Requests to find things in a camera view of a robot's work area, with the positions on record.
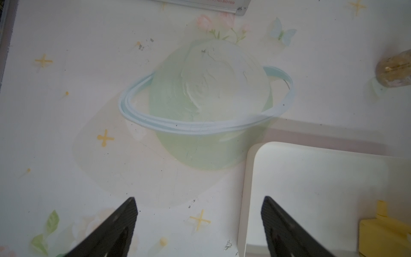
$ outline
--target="pink flower print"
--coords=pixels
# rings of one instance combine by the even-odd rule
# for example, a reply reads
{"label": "pink flower print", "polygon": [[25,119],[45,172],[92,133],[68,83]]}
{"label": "pink flower print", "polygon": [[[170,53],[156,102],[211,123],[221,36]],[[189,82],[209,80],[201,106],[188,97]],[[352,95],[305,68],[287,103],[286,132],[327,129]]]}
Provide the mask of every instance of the pink flower print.
{"label": "pink flower print", "polygon": [[234,19],[235,19],[234,14],[229,14],[227,12],[220,12],[218,14],[218,17],[220,18],[220,21],[225,28],[234,27]]}
{"label": "pink flower print", "polygon": [[8,246],[0,246],[0,257],[16,257],[16,253],[10,251]]}
{"label": "pink flower print", "polygon": [[245,34],[246,32],[249,32],[250,31],[250,25],[249,24],[244,24],[241,27],[241,31],[243,32],[243,34]]}
{"label": "pink flower print", "polygon": [[197,18],[197,26],[208,32],[212,29],[211,19],[207,15],[202,14]]}

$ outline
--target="white tray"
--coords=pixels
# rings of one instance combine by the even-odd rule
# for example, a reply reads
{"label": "white tray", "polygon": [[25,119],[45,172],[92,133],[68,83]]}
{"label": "white tray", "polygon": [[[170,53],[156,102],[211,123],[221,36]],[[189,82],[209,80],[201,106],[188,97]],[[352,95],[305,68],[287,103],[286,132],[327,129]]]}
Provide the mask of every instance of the white tray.
{"label": "white tray", "polygon": [[271,196],[336,256],[357,256],[358,223],[373,218],[378,199],[411,223],[411,160],[270,142],[250,148],[238,252],[268,254],[261,220]]}

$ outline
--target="yellow object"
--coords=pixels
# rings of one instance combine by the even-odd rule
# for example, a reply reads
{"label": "yellow object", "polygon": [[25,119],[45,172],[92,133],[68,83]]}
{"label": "yellow object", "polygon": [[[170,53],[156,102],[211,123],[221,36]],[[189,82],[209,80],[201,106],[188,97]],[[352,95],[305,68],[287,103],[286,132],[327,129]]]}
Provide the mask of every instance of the yellow object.
{"label": "yellow object", "polygon": [[350,4],[356,8],[356,16],[358,15],[358,11],[359,11],[361,8],[366,8],[365,5],[360,5],[360,2],[361,2],[361,0],[357,0],[356,3],[350,2]]}
{"label": "yellow object", "polygon": [[114,140],[114,137],[108,137],[108,136],[107,136],[107,130],[105,130],[105,131],[104,131],[104,136],[98,135],[98,136],[97,136],[97,139],[98,139],[98,140],[103,140],[103,142],[102,142],[102,147],[105,147],[105,146],[107,145],[106,141],[107,141],[107,140]]}
{"label": "yellow object", "polygon": [[365,257],[410,257],[411,227],[388,217],[387,204],[377,202],[376,219],[360,222],[358,251]]}
{"label": "yellow object", "polygon": [[169,241],[167,240],[167,238],[165,238],[165,237],[160,238],[160,245],[162,247],[166,246],[168,243],[169,243]]}
{"label": "yellow object", "polygon": [[43,54],[43,57],[40,60],[36,59],[34,61],[40,62],[42,64],[42,68],[44,68],[44,65],[46,63],[52,63],[53,62],[52,60],[46,60],[46,54]]}
{"label": "yellow object", "polygon": [[199,221],[199,224],[197,225],[197,231],[199,230],[200,224],[201,224],[202,221],[208,222],[209,224],[211,223],[211,221],[209,221],[209,220],[203,220],[203,214],[204,214],[204,210],[201,210],[200,218],[190,216],[191,219],[195,219],[195,220]]}

